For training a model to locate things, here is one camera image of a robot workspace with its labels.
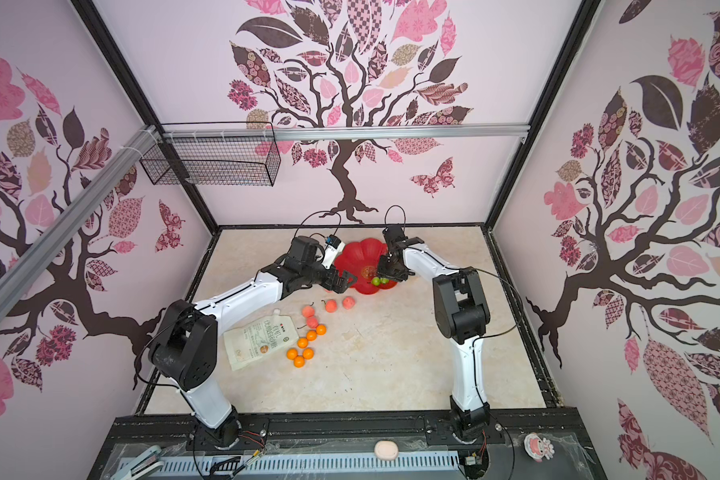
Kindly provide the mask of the red flower-shaped fruit bowl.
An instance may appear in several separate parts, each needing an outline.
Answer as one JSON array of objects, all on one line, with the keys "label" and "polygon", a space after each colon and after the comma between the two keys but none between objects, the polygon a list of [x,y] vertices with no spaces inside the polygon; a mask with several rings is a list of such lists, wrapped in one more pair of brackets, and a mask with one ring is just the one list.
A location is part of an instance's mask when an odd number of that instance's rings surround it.
[{"label": "red flower-shaped fruit bowl", "polygon": [[394,281],[379,286],[371,283],[372,278],[377,277],[379,258],[386,252],[386,244],[375,238],[351,242],[336,258],[334,266],[339,270],[349,271],[357,277],[357,283],[352,288],[359,294],[374,295],[384,290],[390,290],[397,285]]}]

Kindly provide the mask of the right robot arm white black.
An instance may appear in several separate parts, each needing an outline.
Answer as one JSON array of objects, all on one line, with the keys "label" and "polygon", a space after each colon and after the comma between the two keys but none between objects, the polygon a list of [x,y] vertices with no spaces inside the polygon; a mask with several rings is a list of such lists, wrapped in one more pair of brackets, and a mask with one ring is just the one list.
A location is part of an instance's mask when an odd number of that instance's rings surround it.
[{"label": "right robot arm white black", "polygon": [[456,438],[472,440],[490,424],[481,360],[490,311],[480,273],[450,264],[418,237],[388,240],[386,246],[377,265],[381,277],[404,282],[418,276],[431,283],[435,322],[453,359],[450,423]]}]

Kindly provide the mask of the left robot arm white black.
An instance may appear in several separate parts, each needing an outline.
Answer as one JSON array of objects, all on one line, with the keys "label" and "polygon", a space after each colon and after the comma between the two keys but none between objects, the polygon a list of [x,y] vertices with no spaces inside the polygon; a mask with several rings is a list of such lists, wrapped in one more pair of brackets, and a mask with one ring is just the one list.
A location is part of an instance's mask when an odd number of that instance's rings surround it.
[{"label": "left robot arm white black", "polygon": [[168,385],[190,406],[212,444],[228,449],[238,442],[241,426],[235,407],[216,378],[223,336],[256,311],[314,285],[345,292],[356,277],[335,266],[345,243],[331,234],[324,242],[295,236],[286,253],[260,268],[243,284],[206,300],[177,300],[162,313],[147,358]]}]

